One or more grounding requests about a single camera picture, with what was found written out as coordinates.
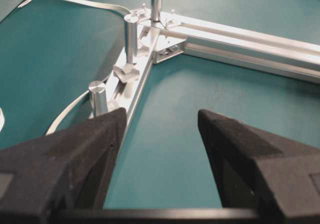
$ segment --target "flat white ribbon cable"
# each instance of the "flat white ribbon cable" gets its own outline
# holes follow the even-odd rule
[[[22,8],[28,3],[32,2],[33,0],[25,0],[22,2],[18,8]],[[104,9],[104,10],[109,10],[109,11],[114,11],[117,12],[123,16],[130,14],[131,11],[121,5],[115,5],[115,4],[108,4],[108,3],[103,3],[103,2],[95,2],[95,1],[90,1],[90,0],[61,0],[69,3],[75,3],[87,7],[92,7],[92,8],[98,8],[98,9]],[[88,95],[89,91],[85,91],[82,93],[80,96],[78,96],[73,102],[71,102],[57,117],[56,119],[52,122],[50,125],[49,129],[47,130],[45,135],[52,134],[56,131],[58,128],[59,124],[63,121],[63,119],[68,115],[68,113],[86,96]]]
[[[5,115],[2,109],[0,108],[0,132],[5,125]]]
[[[108,80],[109,76],[107,76],[103,82],[106,82]],[[45,135],[50,135],[56,131],[60,123],[63,121],[63,119],[68,115],[69,112],[79,103],[81,100],[88,95],[89,91],[86,90],[84,93],[82,93],[80,96],[78,96],[73,102],[71,102],[52,122],[48,130],[46,131]]]
[[[33,1],[33,0],[25,0],[24,2],[22,2],[18,6],[18,8],[24,7],[25,5],[27,5],[31,1]],[[131,13],[128,8],[121,6],[121,5],[108,4],[108,3],[103,3],[103,2],[95,2],[95,1],[90,1],[90,0],[61,0],[61,1],[69,2],[69,3],[76,3],[76,4],[80,4],[80,5],[92,7],[92,8],[115,11],[117,13],[122,14],[123,16]]]

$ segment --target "aluminum frame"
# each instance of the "aluminum frame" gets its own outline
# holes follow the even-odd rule
[[[152,9],[145,4],[131,11],[138,17],[138,49],[135,68],[137,80],[121,83],[112,71],[106,82],[107,100],[116,101],[127,110],[128,131],[132,117],[148,79],[153,63],[158,61],[159,36],[182,39],[177,53],[162,57],[165,61],[179,54],[205,58],[225,64],[320,84],[320,45],[287,39],[256,31],[161,11],[162,0],[151,0]],[[127,51],[132,48],[126,43]],[[125,48],[114,66],[124,69]]]

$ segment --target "cylindrical metal standoff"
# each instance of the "cylindrical metal standoff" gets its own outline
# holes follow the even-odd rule
[[[126,62],[135,64],[138,53],[138,17],[128,14],[124,17],[124,38]]]
[[[95,80],[89,84],[90,102],[93,116],[98,117],[108,112],[106,84]]]
[[[151,0],[151,20],[160,21],[160,13],[162,9],[162,0]]]

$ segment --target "metal bracket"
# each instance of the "metal bracket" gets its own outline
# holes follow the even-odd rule
[[[158,64],[182,54],[185,51],[186,40],[186,37],[178,38],[165,34],[159,35],[153,51],[153,64]]]

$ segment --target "black foam pad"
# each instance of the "black foam pad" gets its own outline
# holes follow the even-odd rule
[[[101,170],[108,166],[112,172],[114,164],[106,162],[115,161],[110,156],[117,156],[126,125],[126,110],[120,108],[0,151],[0,179],[7,183],[0,194],[0,219],[44,223],[59,206],[83,203],[80,193],[86,186],[108,185],[99,175],[105,176]]]
[[[320,150],[200,110],[198,127],[224,207],[279,223],[320,223]]]

